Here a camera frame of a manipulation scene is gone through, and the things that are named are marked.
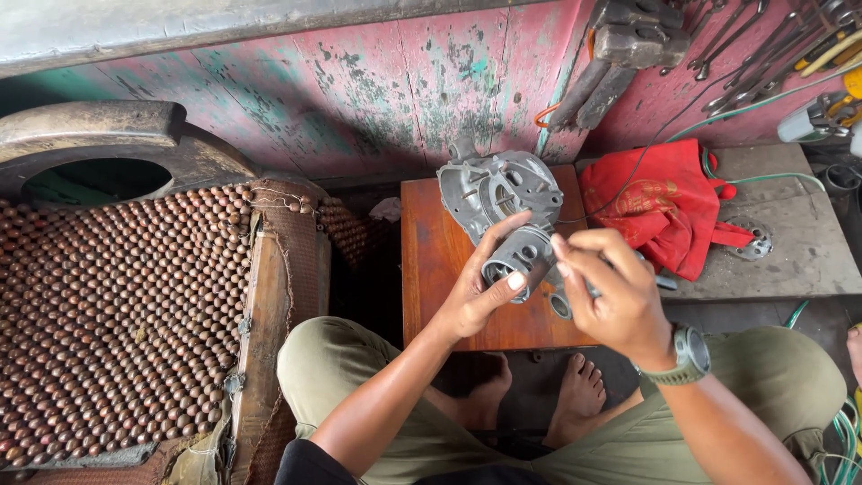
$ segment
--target wooden table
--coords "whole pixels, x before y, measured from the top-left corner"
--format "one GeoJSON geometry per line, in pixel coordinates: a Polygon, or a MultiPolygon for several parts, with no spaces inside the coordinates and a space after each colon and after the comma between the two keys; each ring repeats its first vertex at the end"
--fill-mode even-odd
{"type": "MultiPolygon", "coordinates": [[[[584,215],[575,168],[552,167],[565,194],[561,220],[584,215]]],[[[401,263],[404,303],[404,345],[425,327],[437,312],[472,254],[470,238],[440,202],[437,179],[410,180],[401,184],[401,263]]],[[[586,222],[557,224],[569,236],[586,229],[586,222]]],[[[508,303],[491,317],[477,335],[463,339],[456,350],[522,350],[595,345],[571,320],[557,317],[547,302],[553,287],[542,281],[538,292],[525,303],[508,303]]]]}

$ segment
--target foot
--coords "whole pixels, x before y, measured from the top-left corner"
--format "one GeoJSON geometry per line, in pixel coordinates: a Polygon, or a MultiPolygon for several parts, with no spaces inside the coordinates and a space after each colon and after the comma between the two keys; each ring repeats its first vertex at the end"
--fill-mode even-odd
{"type": "Polygon", "coordinates": [[[602,371],[582,354],[572,356],[542,444],[556,450],[590,432],[595,428],[591,418],[602,410],[606,397],[602,371]]]}
{"type": "Polygon", "coordinates": [[[847,331],[847,351],[850,352],[856,383],[862,386],[862,329],[853,327],[847,331]]]}
{"type": "Polygon", "coordinates": [[[512,372],[509,361],[502,352],[495,353],[500,357],[500,372],[493,379],[476,386],[469,396],[458,399],[458,418],[466,429],[471,431],[495,430],[497,428],[497,412],[500,401],[512,386],[512,372]]]}

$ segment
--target person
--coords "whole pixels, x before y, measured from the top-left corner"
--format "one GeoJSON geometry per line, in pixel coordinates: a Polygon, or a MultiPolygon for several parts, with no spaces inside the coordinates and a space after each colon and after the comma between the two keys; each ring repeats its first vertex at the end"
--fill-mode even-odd
{"type": "MultiPolygon", "coordinates": [[[[515,272],[486,289],[480,268],[529,217],[521,212],[488,229],[443,306],[403,352],[341,318],[314,318],[291,331],[278,355],[278,380],[297,439],[284,450],[277,485],[816,480],[825,456],[821,433],[845,399],[845,383],[816,343],[780,327],[707,336],[708,373],[679,385],[642,378],[633,395],[603,413],[601,371],[576,354],[543,441],[552,452],[523,462],[475,439],[468,430],[495,427],[511,383],[505,361],[497,378],[463,399],[430,383],[453,346],[524,288],[524,275],[515,272]]],[[[620,234],[555,235],[553,250],[573,323],[644,375],[673,372],[675,327],[662,311],[652,267],[620,234]],[[584,279],[602,296],[593,299],[584,279]]]]}

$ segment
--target red cloth bag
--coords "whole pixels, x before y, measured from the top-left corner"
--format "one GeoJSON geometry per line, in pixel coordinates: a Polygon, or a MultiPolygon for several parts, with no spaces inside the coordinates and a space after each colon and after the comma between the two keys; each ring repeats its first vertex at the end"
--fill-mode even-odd
{"type": "MultiPolygon", "coordinates": [[[[754,238],[747,230],[716,221],[719,200],[732,198],[736,188],[703,174],[702,150],[695,139],[650,147],[620,196],[591,217],[619,230],[653,264],[689,281],[703,271],[710,243],[741,248],[754,238]]],[[[587,213],[616,195],[641,152],[643,148],[607,154],[581,173],[578,183],[587,213]]],[[[709,163],[715,169],[712,154],[709,163]]]]}

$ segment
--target hammer head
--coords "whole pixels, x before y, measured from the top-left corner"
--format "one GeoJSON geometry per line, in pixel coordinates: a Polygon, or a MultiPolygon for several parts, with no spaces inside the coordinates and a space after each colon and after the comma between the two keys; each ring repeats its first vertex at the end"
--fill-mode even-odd
{"type": "Polygon", "coordinates": [[[682,30],[655,23],[606,25],[596,32],[593,58],[634,69],[674,67],[685,58],[689,43],[689,35],[682,30]]]}
{"type": "Polygon", "coordinates": [[[628,25],[633,22],[657,23],[665,28],[682,28],[683,11],[672,9],[660,0],[598,0],[590,13],[590,27],[628,25]]]}

